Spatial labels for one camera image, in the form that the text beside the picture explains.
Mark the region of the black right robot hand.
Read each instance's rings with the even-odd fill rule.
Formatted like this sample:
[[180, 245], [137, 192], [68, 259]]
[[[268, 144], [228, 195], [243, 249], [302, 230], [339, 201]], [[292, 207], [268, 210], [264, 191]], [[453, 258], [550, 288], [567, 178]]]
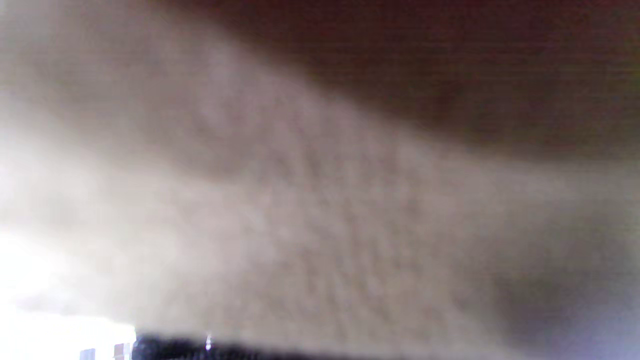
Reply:
[[397, 360], [398, 357], [306, 351], [251, 345], [244, 342], [172, 337], [158, 333], [138, 333], [132, 346], [132, 360]]

